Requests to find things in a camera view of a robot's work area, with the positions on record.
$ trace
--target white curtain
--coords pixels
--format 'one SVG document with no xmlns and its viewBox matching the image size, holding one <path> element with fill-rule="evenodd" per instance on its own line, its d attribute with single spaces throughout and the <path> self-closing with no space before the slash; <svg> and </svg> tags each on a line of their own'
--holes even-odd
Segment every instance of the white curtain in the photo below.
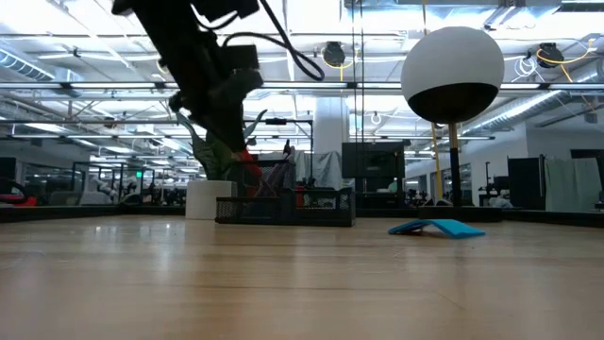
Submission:
<svg viewBox="0 0 604 340">
<path fill-rule="evenodd" d="M 302 181 L 310 178 L 310 153 L 304 151 L 293 151 L 292 158 L 295 162 L 295 180 Z M 273 152 L 270 154 L 261 154 L 261 160 L 279 160 L 282 153 Z M 343 188 L 342 180 L 342 157 L 337 151 L 331 151 L 326 154 L 312 155 L 312 176 L 316 178 L 314 186 L 323 188 L 334 188 L 340 190 Z"/>
<path fill-rule="evenodd" d="M 545 188 L 548 212 L 592 211 L 602 190 L 596 159 L 545 160 Z"/>
</svg>

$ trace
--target black storage bin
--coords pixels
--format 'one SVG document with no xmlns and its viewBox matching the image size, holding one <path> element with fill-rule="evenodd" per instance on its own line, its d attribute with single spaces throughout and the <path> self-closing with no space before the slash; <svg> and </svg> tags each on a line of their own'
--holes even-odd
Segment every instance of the black storage bin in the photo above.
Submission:
<svg viewBox="0 0 604 340">
<path fill-rule="evenodd" d="M 292 219 L 296 225 L 352 227 L 355 218 L 355 195 L 352 188 L 340 191 L 294 191 Z"/>
<path fill-rule="evenodd" d="M 249 166 L 258 166 L 262 178 L 254 177 Z M 283 189 L 295 188 L 295 163 L 289 160 L 235 161 L 227 180 L 237 184 L 239 197 L 278 196 Z"/>
<path fill-rule="evenodd" d="M 290 226 L 352 227 L 352 189 L 283 190 L 274 197 L 218 197 L 216 222 Z"/>
<path fill-rule="evenodd" d="M 279 197 L 217 197 L 216 219 L 223 224 L 285 224 L 291 212 Z"/>
</svg>

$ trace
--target black stripe on sphere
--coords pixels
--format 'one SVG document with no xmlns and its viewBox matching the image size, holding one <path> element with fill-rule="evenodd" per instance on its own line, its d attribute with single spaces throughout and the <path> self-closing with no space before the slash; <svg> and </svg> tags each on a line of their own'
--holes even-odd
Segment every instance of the black stripe on sphere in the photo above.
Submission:
<svg viewBox="0 0 604 340">
<path fill-rule="evenodd" d="M 485 111 L 498 92 L 490 84 L 450 84 L 422 91 L 407 103 L 418 116 L 432 123 L 460 123 Z"/>
</svg>

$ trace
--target black plastic crate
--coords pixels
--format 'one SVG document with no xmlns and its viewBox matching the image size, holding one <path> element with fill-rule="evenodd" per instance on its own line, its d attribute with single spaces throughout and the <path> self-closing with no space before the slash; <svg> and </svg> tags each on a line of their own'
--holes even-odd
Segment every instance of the black plastic crate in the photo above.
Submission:
<svg viewBox="0 0 604 340">
<path fill-rule="evenodd" d="M 351 188 L 294 191 L 295 224 L 352 227 L 355 224 L 355 195 Z"/>
<path fill-rule="evenodd" d="M 351 189 L 284 190 L 275 197 L 218 197 L 216 222 L 352 227 L 355 198 Z"/>
<path fill-rule="evenodd" d="M 282 197 L 217 197 L 215 221 L 223 224 L 287 224 L 292 215 L 288 206 L 283 204 Z"/>
</svg>

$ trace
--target black cable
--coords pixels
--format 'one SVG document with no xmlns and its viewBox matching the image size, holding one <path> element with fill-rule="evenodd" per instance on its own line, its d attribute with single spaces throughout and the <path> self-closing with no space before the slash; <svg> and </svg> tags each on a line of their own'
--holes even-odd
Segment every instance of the black cable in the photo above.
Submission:
<svg viewBox="0 0 604 340">
<path fill-rule="evenodd" d="M 316 62 L 312 61 L 307 56 L 298 52 L 292 46 L 292 43 L 290 42 L 290 40 L 287 37 L 287 34 L 283 30 L 283 27 L 281 27 L 281 24 L 279 23 L 277 17 L 273 13 L 273 10 L 271 9 L 271 7 L 266 3 L 266 0 L 260 0 L 260 3 L 264 7 L 264 10 L 266 10 L 266 14 L 268 14 L 268 17 L 273 22 L 273 25 L 277 29 L 277 32 L 281 36 L 281 39 L 283 39 L 283 42 L 280 42 L 277 39 L 271 38 L 265 34 L 254 33 L 254 32 L 239 32 L 239 33 L 234 33 L 234 34 L 231 34 L 230 36 L 228 36 L 225 39 L 225 41 L 223 42 L 223 47 L 227 46 L 229 41 L 231 41 L 235 38 L 239 38 L 239 37 L 254 37 L 254 38 L 264 39 L 266 41 L 274 43 L 274 44 L 281 46 L 281 47 L 285 48 L 286 50 L 288 50 L 292 54 L 292 59 L 294 60 L 295 65 L 300 70 L 302 70 L 302 72 L 304 72 L 304 74 L 307 75 L 308 77 L 310 77 L 316 81 L 322 81 L 323 79 L 325 79 L 325 72 L 323 71 L 323 69 L 321 69 L 321 67 Z M 302 61 L 300 61 L 300 59 L 305 61 L 308 65 L 312 66 L 312 68 L 314 68 L 317 71 L 319 76 L 313 74 L 306 66 L 304 66 L 304 64 L 302 63 Z"/>
<path fill-rule="evenodd" d="M 210 26 L 207 26 L 207 25 L 203 24 L 201 22 L 201 20 L 199 20 L 199 17 L 197 15 L 195 15 L 195 20 L 197 21 L 197 23 L 200 26 L 202 26 L 203 28 L 205 28 L 206 30 L 208 30 L 208 31 L 223 29 L 223 28 L 231 25 L 235 21 L 235 19 L 237 19 L 237 13 L 236 12 L 233 13 L 233 15 L 231 15 L 228 19 L 226 19 L 223 23 L 219 24 L 218 26 L 216 26 L 216 27 L 210 27 Z"/>
<path fill-rule="evenodd" d="M 223 42 L 223 47 L 227 46 L 227 43 L 235 38 L 240 38 L 240 37 L 253 37 L 253 38 L 259 38 L 259 39 L 264 39 L 266 41 L 269 41 L 271 43 L 274 43 L 278 46 L 281 46 L 285 49 L 287 49 L 288 51 L 290 51 L 290 53 L 292 53 L 292 59 L 294 60 L 294 63 L 300 68 L 300 70 L 302 70 L 302 72 L 304 72 L 304 74 L 306 74 L 307 76 L 311 77 L 312 79 L 316 80 L 316 81 L 322 81 L 325 78 L 325 72 L 321 69 L 321 67 L 319 65 L 317 65 L 316 62 L 312 61 L 309 57 L 303 55 L 302 53 L 298 52 L 295 49 L 289 49 L 287 44 L 285 44 L 284 42 L 280 42 L 275 38 L 269 37 L 265 34 L 261 34 L 261 33 L 255 33 L 255 32 L 237 32 L 237 33 L 233 33 L 230 36 L 228 36 L 228 38 L 225 39 L 225 42 Z M 307 64 L 309 64 L 310 66 L 312 66 L 312 68 L 314 68 L 315 70 L 317 70 L 317 73 L 319 74 L 319 76 L 314 75 L 311 71 L 309 71 L 309 69 L 307 69 L 304 64 L 302 64 L 302 62 L 300 62 L 300 60 L 298 58 L 301 58 L 303 61 L 305 61 Z"/>
</svg>

